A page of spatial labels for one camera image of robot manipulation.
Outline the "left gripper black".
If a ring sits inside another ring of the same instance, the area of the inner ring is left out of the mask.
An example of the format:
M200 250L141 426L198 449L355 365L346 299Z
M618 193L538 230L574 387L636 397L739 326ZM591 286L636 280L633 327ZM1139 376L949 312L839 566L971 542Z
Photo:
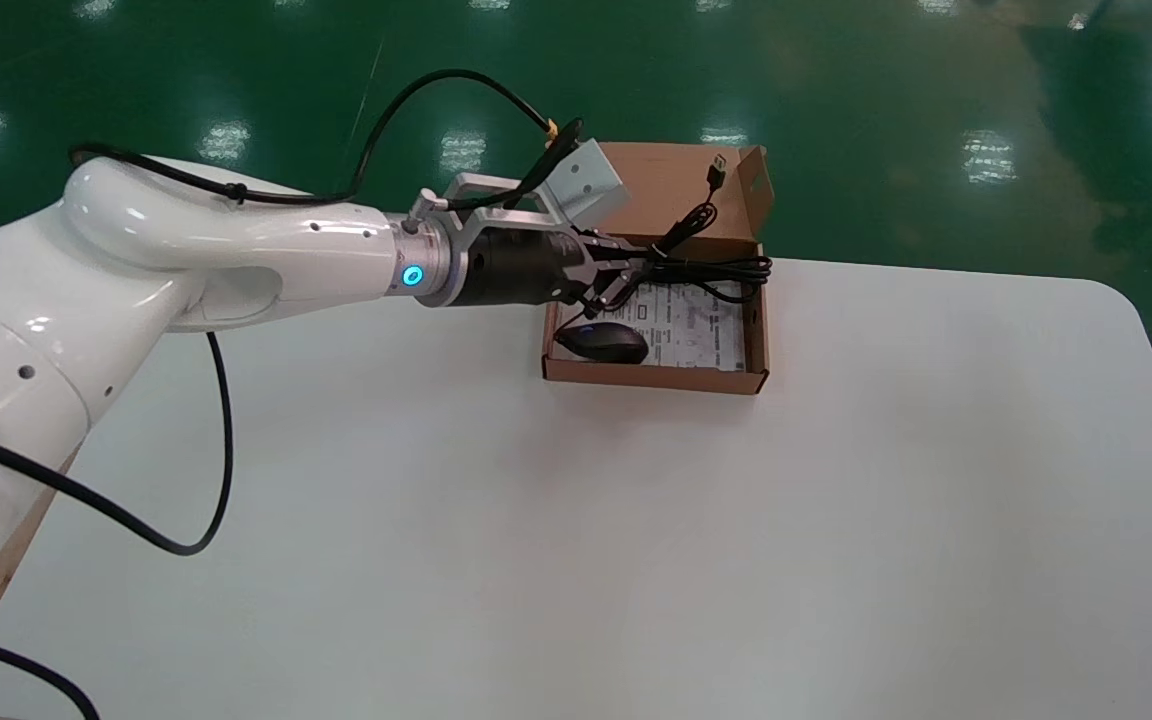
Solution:
M485 229L468 247L452 306L573 304L579 316L613 313L637 290L637 270L593 263L653 262L653 251L608 234Z

